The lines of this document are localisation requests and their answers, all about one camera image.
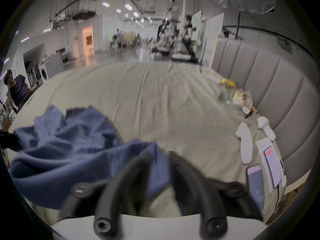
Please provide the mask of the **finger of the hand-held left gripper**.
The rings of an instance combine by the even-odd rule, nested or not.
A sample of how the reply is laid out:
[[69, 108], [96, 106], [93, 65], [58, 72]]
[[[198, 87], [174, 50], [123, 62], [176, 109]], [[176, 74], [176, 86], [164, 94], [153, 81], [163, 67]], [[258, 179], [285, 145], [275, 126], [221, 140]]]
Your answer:
[[0, 147], [1, 149], [10, 149], [15, 152], [22, 150], [19, 138], [6, 130], [0, 131]]

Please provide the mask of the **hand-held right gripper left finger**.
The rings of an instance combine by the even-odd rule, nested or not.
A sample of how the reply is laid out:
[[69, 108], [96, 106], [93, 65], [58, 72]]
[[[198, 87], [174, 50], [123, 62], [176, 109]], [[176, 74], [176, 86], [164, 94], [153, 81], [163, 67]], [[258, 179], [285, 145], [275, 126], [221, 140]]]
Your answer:
[[150, 156], [146, 153], [133, 157], [114, 179], [74, 184], [62, 204], [59, 221], [93, 215], [98, 238], [120, 239], [120, 214], [137, 214], [145, 199], [149, 170]]

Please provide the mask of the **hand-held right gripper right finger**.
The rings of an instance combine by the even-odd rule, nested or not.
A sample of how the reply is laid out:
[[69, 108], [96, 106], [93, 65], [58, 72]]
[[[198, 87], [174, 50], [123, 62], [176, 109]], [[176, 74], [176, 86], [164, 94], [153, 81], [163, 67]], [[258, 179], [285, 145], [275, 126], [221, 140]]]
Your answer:
[[182, 216], [200, 215], [203, 240], [225, 237], [227, 217], [263, 222], [262, 214], [240, 182], [223, 182], [203, 175], [190, 162], [169, 151], [170, 178]]

